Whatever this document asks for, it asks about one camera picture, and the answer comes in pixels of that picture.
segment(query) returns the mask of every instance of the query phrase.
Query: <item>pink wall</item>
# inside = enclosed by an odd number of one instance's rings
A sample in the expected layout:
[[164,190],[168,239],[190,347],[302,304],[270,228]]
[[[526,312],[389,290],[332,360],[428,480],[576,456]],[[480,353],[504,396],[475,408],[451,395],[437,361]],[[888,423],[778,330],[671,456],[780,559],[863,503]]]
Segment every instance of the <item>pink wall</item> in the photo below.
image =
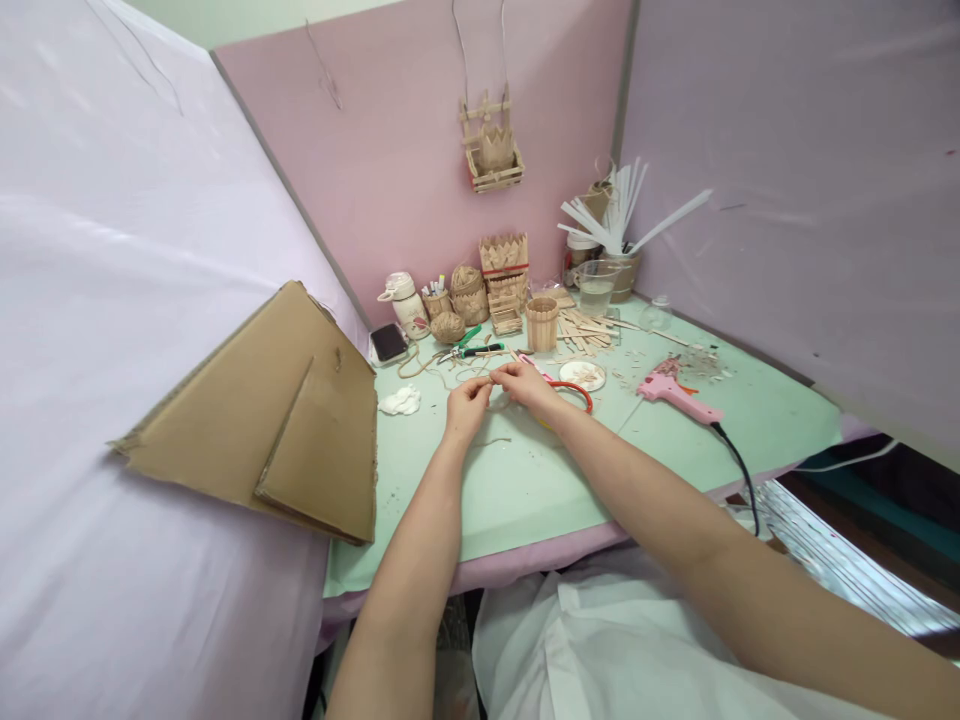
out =
[[[474,195],[461,149],[463,61],[449,0],[406,0],[312,26],[343,100],[317,85],[303,29],[216,55],[287,181],[374,325],[387,274],[418,285],[461,261],[483,235],[525,231],[531,275],[559,271],[560,203],[607,162],[630,0],[506,3],[507,66],[519,187]],[[500,4],[457,3],[470,95],[502,91]]]

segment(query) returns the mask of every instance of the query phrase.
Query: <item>hand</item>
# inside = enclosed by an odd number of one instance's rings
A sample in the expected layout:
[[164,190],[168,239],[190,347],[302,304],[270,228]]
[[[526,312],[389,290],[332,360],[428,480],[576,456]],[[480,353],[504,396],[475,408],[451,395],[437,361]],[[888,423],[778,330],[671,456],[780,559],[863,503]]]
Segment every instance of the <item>hand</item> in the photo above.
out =
[[473,378],[450,391],[447,398],[447,429],[444,438],[469,444],[480,429],[483,414],[490,404],[493,381]]
[[556,408],[569,404],[547,385],[543,375],[532,365],[509,363],[491,372],[490,377],[541,420],[546,420]]

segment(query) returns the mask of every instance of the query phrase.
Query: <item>small plate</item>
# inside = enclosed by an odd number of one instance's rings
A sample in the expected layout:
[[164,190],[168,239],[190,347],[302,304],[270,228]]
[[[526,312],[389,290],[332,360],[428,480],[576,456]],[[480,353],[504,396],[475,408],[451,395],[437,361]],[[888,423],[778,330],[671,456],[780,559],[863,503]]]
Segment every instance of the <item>small plate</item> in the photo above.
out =
[[[584,380],[584,376],[593,373],[596,377],[591,380]],[[606,371],[596,363],[584,362],[583,360],[571,360],[560,366],[560,379],[563,382],[572,382],[579,385],[587,392],[594,392],[603,387],[607,381]]]

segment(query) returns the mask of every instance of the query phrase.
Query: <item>lavender wall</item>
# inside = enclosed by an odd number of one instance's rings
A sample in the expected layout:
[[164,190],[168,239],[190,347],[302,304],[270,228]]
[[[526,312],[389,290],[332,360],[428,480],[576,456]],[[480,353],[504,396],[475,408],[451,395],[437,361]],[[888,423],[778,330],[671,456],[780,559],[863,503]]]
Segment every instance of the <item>lavender wall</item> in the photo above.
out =
[[960,465],[960,3],[644,0],[638,154],[638,291]]

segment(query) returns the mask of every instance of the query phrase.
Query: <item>white water bottle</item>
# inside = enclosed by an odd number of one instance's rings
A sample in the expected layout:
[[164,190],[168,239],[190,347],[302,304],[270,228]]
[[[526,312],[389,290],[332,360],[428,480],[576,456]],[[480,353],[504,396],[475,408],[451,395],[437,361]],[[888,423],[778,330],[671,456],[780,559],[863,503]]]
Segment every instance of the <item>white water bottle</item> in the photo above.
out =
[[409,337],[419,340],[430,334],[427,311],[410,273],[390,273],[387,276],[387,289],[377,300],[393,302],[393,311],[397,314],[400,327]]

